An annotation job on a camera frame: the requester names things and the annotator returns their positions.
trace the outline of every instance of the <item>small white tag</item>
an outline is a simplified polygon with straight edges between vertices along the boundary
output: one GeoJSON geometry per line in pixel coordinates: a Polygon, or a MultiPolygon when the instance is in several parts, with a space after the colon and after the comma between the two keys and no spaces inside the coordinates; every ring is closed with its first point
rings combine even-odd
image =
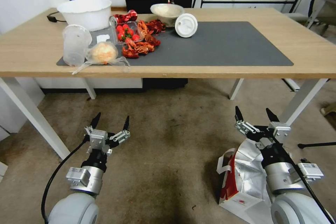
{"type": "Polygon", "coordinates": [[[108,35],[108,34],[106,34],[106,35],[98,35],[97,36],[97,44],[99,42],[105,42],[108,39],[110,39],[110,35],[108,35]]]}

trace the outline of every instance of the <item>clear plastic cup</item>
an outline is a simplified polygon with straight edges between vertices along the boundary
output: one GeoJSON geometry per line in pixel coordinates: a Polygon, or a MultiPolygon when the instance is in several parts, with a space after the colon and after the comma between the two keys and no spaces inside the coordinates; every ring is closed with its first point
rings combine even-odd
{"type": "Polygon", "coordinates": [[[83,26],[69,25],[63,30],[63,60],[70,66],[78,67],[85,61],[86,51],[92,36],[83,26]]]}

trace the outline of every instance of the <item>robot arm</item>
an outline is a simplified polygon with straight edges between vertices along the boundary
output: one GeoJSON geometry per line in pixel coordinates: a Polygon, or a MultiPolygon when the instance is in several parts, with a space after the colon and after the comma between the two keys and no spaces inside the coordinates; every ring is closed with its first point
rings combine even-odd
{"type": "Polygon", "coordinates": [[[122,131],[117,134],[95,129],[100,113],[92,120],[89,127],[85,127],[86,135],[83,142],[58,166],[46,186],[42,198],[41,211],[45,223],[49,224],[95,224],[99,213],[95,198],[100,193],[103,184],[103,174],[106,172],[107,157],[112,154],[112,148],[117,147],[130,137],[129,116],[126,118],[122,131]],[[62,164],[85,142],[89,141],[87,150],[89,157],[80,168],[71,167],[66,174],[70,189],[75,193],[61,199],[52,209],[49,218],[45,216],[44,204],[46,193],[56,172],[62,164]]]}
{"type": "Polygon", "coordinates": [[[236,107],[235,127],[247,138],[255,141],[260,150],[267,177],[267,191],[272,202],[271,214],[275,224],[319,224],[334,223],[330,214],[321,205],[308,182],[323,177],[317,164],[295,164],[282,147],[288,136],[290,127],[279,122],[279,119],[268,108],[267,115],[271,121],[269,126],[252,126],[243,120],[236,107]],[[308,190],[312,197],[298,193],[308,190]]]}

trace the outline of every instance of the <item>gray desk mat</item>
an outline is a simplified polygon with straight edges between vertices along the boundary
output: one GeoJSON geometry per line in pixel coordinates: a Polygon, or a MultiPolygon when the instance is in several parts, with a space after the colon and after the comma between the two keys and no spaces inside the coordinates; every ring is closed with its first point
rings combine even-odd
{"type": "MultiPolygon", "coordinates": [[[[92,33],[93,42],[96,36],[92,33]]],[[[292,66],[293,63],[249,22],[199,22],[197,32],[181,38],[174,29],[156,36],[161,45],[132,66],[292,66]]],[[[57,65],[66,65],[61,58],[57,65]]]]}

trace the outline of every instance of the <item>table top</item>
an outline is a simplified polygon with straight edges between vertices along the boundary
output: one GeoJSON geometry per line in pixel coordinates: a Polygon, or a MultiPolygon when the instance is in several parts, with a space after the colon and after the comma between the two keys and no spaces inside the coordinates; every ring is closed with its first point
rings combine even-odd
{"type": "MultiPolygon", "coordinates": [[[[57,66],[63,54],[62,30],[50,9],[0,36],[0,77],[101,78],[335,78],[336,46],[275,9],[186,9],[198,21],[248,21],[293,63],[293,66],[57,66]]],[[[152,20],[153,14],[139,15],[152,20]]]]}

